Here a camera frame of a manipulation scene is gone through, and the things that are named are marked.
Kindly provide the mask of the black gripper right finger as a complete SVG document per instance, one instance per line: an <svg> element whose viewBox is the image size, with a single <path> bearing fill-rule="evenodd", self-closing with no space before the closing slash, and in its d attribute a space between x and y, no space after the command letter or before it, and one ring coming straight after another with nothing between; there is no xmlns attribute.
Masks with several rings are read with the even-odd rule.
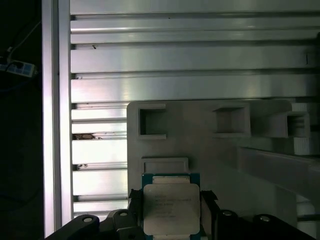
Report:
<svg viewBox="0 0 320 240"><path fill-rule="evenodd" d="M313 240L305 232L269 214L240 217L229 209L220 209L217 196L200 192L200 224L209 240Z"/></svg>

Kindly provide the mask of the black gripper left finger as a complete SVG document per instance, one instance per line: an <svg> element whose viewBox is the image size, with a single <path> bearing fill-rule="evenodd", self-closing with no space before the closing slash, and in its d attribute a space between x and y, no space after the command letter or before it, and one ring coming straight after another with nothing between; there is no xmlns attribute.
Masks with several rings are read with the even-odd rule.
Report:
<svg viewBox="0 0 320 240"><path fill-rule="evenodd" d="M47 236L47 240L143 240L143 191L132 189L128 207L111 211L105 220L95 215L77 216Z"/></svg>

